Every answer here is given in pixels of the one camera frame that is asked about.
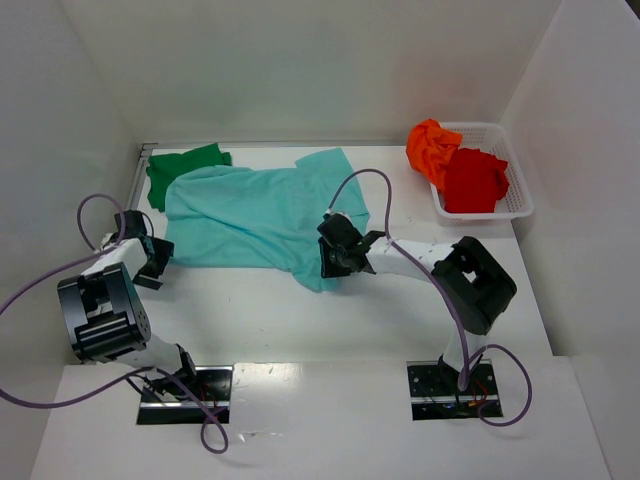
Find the teal t shirt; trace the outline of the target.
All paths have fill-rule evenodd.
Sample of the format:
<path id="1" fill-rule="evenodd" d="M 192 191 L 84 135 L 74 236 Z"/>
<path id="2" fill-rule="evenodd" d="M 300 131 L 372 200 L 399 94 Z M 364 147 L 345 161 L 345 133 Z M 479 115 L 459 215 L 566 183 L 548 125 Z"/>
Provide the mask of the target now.
<path id="1" fill-rule="evenodd" d="M 318 226 L 329 206 L 364 231 L 369 212 L 340 148 L 307 155 L 291 168 L 210 166 L 168 187 L 166 240 L 190 268 L 273 268 L 315 292 L 339 288 L 321 275 Z"/>

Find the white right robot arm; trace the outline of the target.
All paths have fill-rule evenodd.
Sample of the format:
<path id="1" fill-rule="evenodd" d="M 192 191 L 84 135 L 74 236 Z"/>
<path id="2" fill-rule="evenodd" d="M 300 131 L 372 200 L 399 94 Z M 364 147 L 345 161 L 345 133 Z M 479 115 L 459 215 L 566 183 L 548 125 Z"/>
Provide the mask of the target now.
<path id="1" fill-rule="evenodd" d="M 382 231 L 363 235 L 341 213 L 327 213 L 318 226 L 321 276 L 393 274 L 432 284 L 453 317 L 455 333 L 442 356 L 444 365 L 468 383 L 496 319 L 517 292 L 514 280 L 474 237 L 455 243 L 394 239 Z"/>

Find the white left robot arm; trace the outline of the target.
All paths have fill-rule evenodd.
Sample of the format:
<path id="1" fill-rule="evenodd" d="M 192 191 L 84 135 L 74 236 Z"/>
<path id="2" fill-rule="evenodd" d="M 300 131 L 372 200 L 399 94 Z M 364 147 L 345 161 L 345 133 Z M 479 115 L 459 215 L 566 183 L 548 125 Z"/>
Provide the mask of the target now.
<path id="1" fill-rule="evenodd" d="M 83 363 L 159 368 L 192 382 L 196 369 L 190 355 L 152 333 L 137 292 L 139 287 L 161 288 L 174 244 L 148 232 L 140 211 L 114 218 L 117 231 L 107 237 L 96 262 L 57 286 L 74 354 Z"/>

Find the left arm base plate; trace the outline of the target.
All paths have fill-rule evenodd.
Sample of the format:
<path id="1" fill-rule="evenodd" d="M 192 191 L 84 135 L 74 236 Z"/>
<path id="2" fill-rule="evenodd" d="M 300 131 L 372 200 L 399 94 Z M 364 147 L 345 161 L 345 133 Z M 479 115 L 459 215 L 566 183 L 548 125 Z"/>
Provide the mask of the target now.
<path id="1" fill-rule="evenodd" d="M 195 380 L 182 379 L 190 394 L 166 378 L 152 381 L 139 376 L 140 402 L 136 424 L 201 424 L 206 415 L 200 405 L 205 406 L 221 424 L 228 424 L 233 367 L 197 366 L 195 372 Z"/>

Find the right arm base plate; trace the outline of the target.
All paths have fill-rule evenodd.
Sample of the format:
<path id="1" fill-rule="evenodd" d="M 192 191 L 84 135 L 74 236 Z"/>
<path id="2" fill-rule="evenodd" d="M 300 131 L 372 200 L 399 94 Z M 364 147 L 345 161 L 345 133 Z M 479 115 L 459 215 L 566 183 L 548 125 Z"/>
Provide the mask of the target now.
<path id="1" fill-rule="evenodd" d="M 457 387 L 456 371 L 440 362 L 409 362 L 406 366 L 413 421 L 489 419 L 503 416 L 494 369 L 480 361 L 466 390 Z"/>

